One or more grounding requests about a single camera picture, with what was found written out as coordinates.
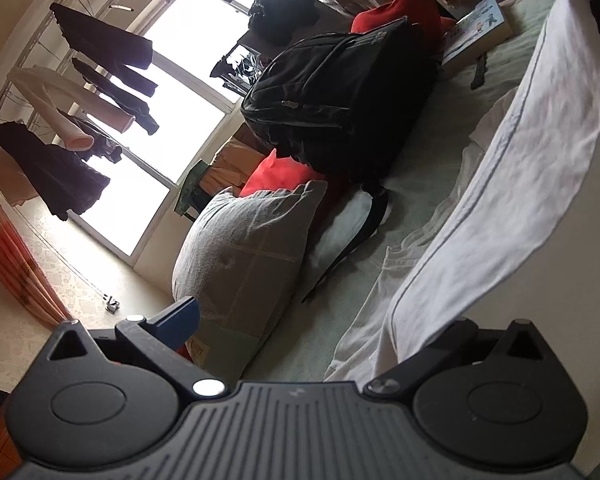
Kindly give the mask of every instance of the backpack strap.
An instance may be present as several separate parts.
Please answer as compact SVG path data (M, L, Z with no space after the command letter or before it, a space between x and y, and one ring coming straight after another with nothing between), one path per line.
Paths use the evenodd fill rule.
M371 235L376 232L376 229L380 227L382 218L384 218L384 214L386 213L386 208L389 205L389 193L377 181L361 184L360 187L362 188L362 191L365 191L371 195L371 208L369 209L369 213L366 215L365 222L362 224L362 227L353 237L353 239L347 244L342 252L338 254L336 259L331 263L327 270L322 273L322 276L320 276L313 288L304 298L302 298L301 303L304 303L306 300L310 300L312 297L314 297L316 289L324 281L327 275L334 269L334 267L362 242L368 240Z

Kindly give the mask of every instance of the book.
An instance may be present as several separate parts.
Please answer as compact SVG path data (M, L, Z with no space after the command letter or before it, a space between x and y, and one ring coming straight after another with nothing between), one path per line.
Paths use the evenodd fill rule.
M454 75L513 35L496 0L483 0L444 38L442 68Z

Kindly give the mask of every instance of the white pillow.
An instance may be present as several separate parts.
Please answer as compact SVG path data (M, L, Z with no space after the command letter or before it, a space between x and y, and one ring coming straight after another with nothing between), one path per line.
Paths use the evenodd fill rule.
M192 225L173 269L173 297L202 315L187 343L198 366L235 383L289 302L327 184L236 198L217 194Z

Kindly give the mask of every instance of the black jacket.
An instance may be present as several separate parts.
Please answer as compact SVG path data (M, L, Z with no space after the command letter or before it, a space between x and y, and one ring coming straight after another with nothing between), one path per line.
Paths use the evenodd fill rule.
M91 58L134 90L148 97L154 94L157 84L127 66L147 69L151 65L154 50L150 40L60 4L53 3L49 9L72 49Z
M113 101L126 113L136 117L136 123L140 124L149 135L153 135L160 126L154 118L149 115L149 105L126 90L117 87L101 73L94 70L79 59L72 59L74 68L82 75L82 78L93 84L98 92L113 99Z
M0 146L9 153L36 189L51 214L68 219L81 215L109 185L108 176L85 164L75 152L45 144L24 124L0 124Z

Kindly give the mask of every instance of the black bag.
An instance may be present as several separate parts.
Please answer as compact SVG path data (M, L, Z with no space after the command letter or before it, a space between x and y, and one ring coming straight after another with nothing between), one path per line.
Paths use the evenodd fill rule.
M360 232L315 286L380 225L388 205L380 180L437 72L420 27L402 18L365 34L299 41L270 63L242 102L246 123L278 157L326 175L345 174L372 196Z

